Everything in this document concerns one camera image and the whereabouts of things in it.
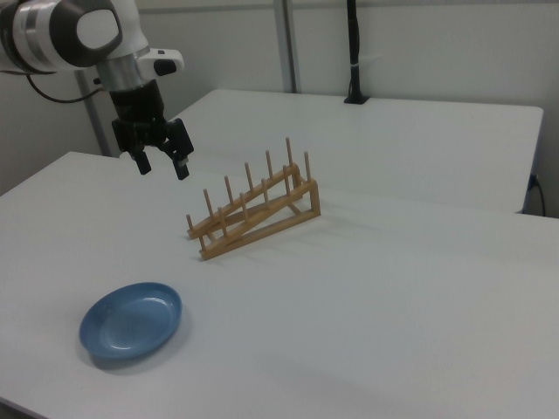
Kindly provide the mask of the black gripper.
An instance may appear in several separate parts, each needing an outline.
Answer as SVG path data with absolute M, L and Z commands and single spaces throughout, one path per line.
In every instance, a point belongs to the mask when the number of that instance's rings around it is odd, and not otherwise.
M 194 146 L 181 119 L 166 121 L 164 103 L 155 80 L 126 91 L 109 93 L 118 118 L 112 121 L 114 136 L 121 152 L 128 152 L 140 173 L 146 175 L 151 165 L 140 147 L 158 147 L 172 160 L 177 178 L 184 180 Z

